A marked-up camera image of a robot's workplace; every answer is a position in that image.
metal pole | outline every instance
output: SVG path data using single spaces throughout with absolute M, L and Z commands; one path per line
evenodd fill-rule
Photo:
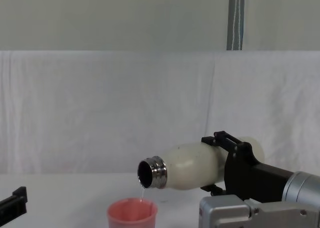
M 245 0 L 229 0 L 227 50 L 242 50 Z

black object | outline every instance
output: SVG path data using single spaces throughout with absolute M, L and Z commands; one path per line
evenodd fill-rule
M 201 189 L 211 191 L 212 195 L 235 194 L 242 200 L 252 198 L 262 203 L 281 201 L 292 172 L 259 162 L 249 143 L 224 131 L 214 133 L 214 137 L 203 137 L 201 141 L 228 152 L 224 165 L 225 191 L 215 185 Z
M 0 201 L 0 226 L 7 224 L 27 212 L 27 189 L 22 186 L 12 196 Z

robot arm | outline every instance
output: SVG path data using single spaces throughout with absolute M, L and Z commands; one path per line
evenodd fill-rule
M 320 177 L 260 163 L 249 143 L 224 131 L 202 142 L 220 146 L 228 156 L 226 189 L 202 187 L 213 197 L 200 202 L 199 228 L 320 227 Z

white cloth backdrop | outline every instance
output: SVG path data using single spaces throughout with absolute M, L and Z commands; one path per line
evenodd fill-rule
M 135 172 L 205 134 L 211 53 L 2 52 L 2 173 Z
M 320 174 L 320 52 L 1 52 L 0 172 L 135 172 L 226 130 Z

screw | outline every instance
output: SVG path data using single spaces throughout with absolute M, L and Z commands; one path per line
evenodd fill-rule
M 302 209 L 302 210 L 300 210 L 300 214 L 305 216 L 305 215 L 307 215 L 307 211 L 305 209 Z
M 254 208 L 253 213 L 254 214 L 258 214 L 259 213 L 259 208 Z

